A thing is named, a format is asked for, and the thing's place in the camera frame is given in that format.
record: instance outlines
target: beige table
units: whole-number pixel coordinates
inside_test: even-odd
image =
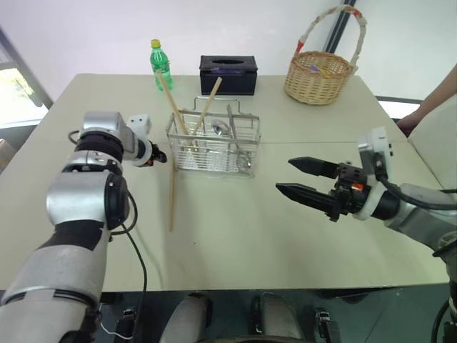
[[[93,79],[89,82],[92,86],[86,83],[89,89],[75,87],[85,78]],[[137,98],[124,95],[121,105],[120,93],[110,98],[106,90],[97,91],[97,86],[117,83],[133,89],[133,80],[141,83],[144,78],[78,76],[0,176],[0,289],[8,287],[25,257],[53,231],[46,217],[46,190],[73,149],[67,131],[77,128],[89,109],[119,109],[124,117],[152,109],[152,102],[145,100],[146,91]],[[177,84],[186,79],[192,80],[177,78]],[[103,106],[97,92],[106,101]],[[379,116],[378,124],[384,122],[383,114]],[[154,136],[164,140],[165,121],[157,112],[152,119]],[[264,138],[268,138],[265,129],[270,121],[274,121],[272,112],[262,117]],[[277,122],[271,135],[284,132],[281,123]],[[359,165],[356,145],[342,138],[351,127],[339,128],[341,143],[262,143],[253,179],[211,178],[180,171],[172,232],[170,164],[153,168],[126,164],[124,176],[139,206],[133,235],[146,260],[149,289],[341,288],[446,282],[444,265],[431,257],[428,248],[383,227],[382,222],[359,222],[348,216],[335,224],[323,213],[292,202],[276,190],[276,182],[299,182],[327,192],[332,180],[302,174],[286,162],[295,156],[315,156],[334,162],[352,160]],[[390,132],[395,136],[396,128]],[[170,153],[165,142],[160,144]],[[393,148],[394,182],[439,187],[409,143],[394,142]],[[141,285],[141,269],[133,249],[125,237],[116,237],[109,245],[104,290],[139,290]]]
[[[293,100],[284,93],[283,83],[283,76],[260,76],[255,96],[238,96],[242,111],[261,118],[264,143],[357,141],[375,126],[385,126],[391,141],[406,141],[358,76],[349,80],[341,96],[328,106],[307,106]],[[197,76],[175,77],[173,95],[179,107],[193,107],[194,97],[200,93]],[[125,118],[149,114],[154,119],[151,138],[167,141],[164,127],[171,110],[152,76],[78,75],[44,118],[38,128],[40,135],[54,130],[54,136],[65,136],[78,129],[88,109],[115,109]],[[219,110],[216,104],[211,109]]]

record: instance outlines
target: white wall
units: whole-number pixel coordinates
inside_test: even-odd
[[[457,0],[357,0],[366,17],[358,74],[375,95],[424,99],[457,62]],[[337,54],[350,57],[350,18]]]
[[[285,74],[300,35],[340,0],[0,0],[0,24],[52,99],[78,73],[150,74],[160,38],[173,74],[198,74],[200,55],[254,55],[260,74]],[[336,17],[316,27],[321,50]]]

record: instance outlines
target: green bottle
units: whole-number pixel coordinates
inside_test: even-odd
[[[151,66],[152,71],[154,72],[154,78],[156,79],[157,87],[163,91],[164,88],[162,87],[159,78],[157,77],[157,72],[160,71],[164,80],[169,87],[169,89],[173,88],[173,79],[170,75],[170,62],[169,58],[165,55],[164,51],[161,49],[160,41],[158,39],[153,39],[151,41]]]

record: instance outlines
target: wicker basket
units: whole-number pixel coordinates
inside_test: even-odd
[[[328,52],[309,51],[301,53],[300,50],[315,25],[323,17],[340,11],[352,13],[360,26],[360,35],[351,63]],[[357,70],[356,62],[362,49],[365,31],[365,18],[352,6],[333,7],[319,15],[311,23],[308,31],[298,40],[284,86],[286,93],[305,104],[327,105],[335,101],[349,77]]]

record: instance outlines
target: tissue box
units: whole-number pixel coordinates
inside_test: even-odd
[[[218,95],[254,95],[257,64],[254,56],[202,56],[201,94],[208,95],[216,79],[222,78]]]
[[[4,139],[0,139],[0,174],[15,155],[16,150]]]

